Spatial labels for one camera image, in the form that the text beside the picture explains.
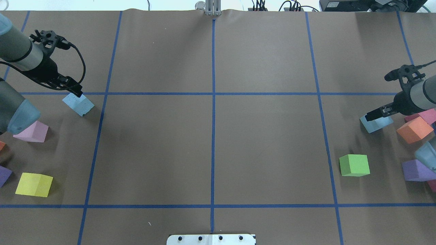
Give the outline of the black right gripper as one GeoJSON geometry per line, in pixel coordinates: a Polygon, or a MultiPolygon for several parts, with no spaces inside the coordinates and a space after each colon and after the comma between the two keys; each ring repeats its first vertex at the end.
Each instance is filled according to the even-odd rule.
{"type": "Polygon", "coordinates": [[[418,112],[418,108],[411,102],[405,92],[399,92],[394,96],[393,102],[383,108],[377,108],[365,115],[366,121],[374,121],[384,116],[391,116],[401,113],[405,116],[411,116],[418,112]]]}

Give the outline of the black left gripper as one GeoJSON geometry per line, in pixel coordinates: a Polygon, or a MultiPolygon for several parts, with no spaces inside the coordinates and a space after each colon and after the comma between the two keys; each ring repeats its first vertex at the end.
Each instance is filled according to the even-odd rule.
{"type": "Polygon", "coordinates": [[[77,98],[83,94],[82,85],[60,74],[56,63],[47,56],[43,56],[40,64],[32,69],[32,81],[49,89],[66,89],[77,98]]]}

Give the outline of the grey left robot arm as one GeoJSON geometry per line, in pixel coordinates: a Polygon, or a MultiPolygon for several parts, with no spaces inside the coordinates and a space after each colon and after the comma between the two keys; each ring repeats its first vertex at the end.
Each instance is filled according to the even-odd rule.
{"type": "MultiPolygon", "coordinates": [[[[68,50],[78,48],[65,37],[54,31],[35,31],[27,37],[17,29],[8,17],[1,15],[0,57],[1,64],[6,65],[36,84],[56,91],[69,91],[81,97],[81,82],[85,77],[83,69],[81,79],[75,81],[58,71],[58,66],[51,59],[56,48],[68,50]]],[[[13,135],[23,132],[41,116],[40,111],[25,99],[15,88],[1,79],[0,84],[0,131],[13,135]]]]}

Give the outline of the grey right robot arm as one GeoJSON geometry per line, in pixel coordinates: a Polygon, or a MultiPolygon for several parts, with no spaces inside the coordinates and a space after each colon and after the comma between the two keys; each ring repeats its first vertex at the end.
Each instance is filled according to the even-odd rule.
{"type": "MultiPolygon", "coordinates": [[[[436,106],[435,76],[414,83],[408,82],[405,88],[394,96],[393,102],[381,106],[364,115],[364,121],[374,121],[382,117],[400,113],[405,116],[416,115],[436,106]]],[[[415,157],[428,169],[436,170],[435,138],[423,144],[415,152],[415,157]]]]}

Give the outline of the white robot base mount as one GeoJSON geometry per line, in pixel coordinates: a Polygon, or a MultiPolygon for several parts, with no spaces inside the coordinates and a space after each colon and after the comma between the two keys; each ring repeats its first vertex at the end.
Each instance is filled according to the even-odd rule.
{"type": "Polygon", "coordinates": [[[174,234],[167,245],[256,245],[254,234],[174,234]]]}

